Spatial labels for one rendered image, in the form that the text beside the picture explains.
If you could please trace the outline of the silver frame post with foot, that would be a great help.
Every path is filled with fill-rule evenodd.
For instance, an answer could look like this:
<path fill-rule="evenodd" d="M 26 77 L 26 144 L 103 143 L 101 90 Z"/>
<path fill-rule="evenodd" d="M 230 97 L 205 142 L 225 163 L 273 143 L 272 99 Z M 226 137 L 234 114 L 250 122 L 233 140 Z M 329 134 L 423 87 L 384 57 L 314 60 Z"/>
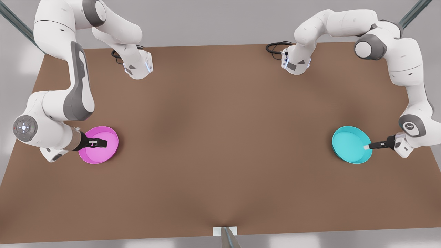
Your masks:
<path fill-rule="evenodd" d="M 213 236 L 220 236 L 222 239 L 222 248 L 241 248 L 236 236 L 237 227 L 213 227 Z"/>

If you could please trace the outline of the blue plate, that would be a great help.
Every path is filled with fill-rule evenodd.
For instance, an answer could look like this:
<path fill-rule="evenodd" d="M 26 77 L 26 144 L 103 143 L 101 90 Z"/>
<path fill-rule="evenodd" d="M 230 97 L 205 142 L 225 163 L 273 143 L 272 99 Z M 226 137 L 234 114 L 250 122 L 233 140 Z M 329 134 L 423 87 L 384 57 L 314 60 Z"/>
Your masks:
<path fill-rule="evenodd" d="M 368 135 L 357 127 L 343 126 L 338 128 L 332 136 L 332 149 L 341 160 L 362 164 L 367 162 L 373 151 L 365 146 L 371 143 Z"/>

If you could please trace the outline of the pink plate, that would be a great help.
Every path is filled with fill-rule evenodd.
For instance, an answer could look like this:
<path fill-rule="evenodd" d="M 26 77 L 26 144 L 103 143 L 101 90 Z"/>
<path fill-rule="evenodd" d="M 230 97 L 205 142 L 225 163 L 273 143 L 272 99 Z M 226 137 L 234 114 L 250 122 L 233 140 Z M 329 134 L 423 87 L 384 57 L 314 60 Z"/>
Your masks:
<path fill-rule="evenodd" d="M 80 158 L 89 164 L 99 164 L 113 157 L 116 153 L 119 138 L 117 133 L 110 127 L 98 126 L 85 133 L 88 138 L 102 139 L 107 141 L 106 148 L 83 148 L 78 151 Z"/>

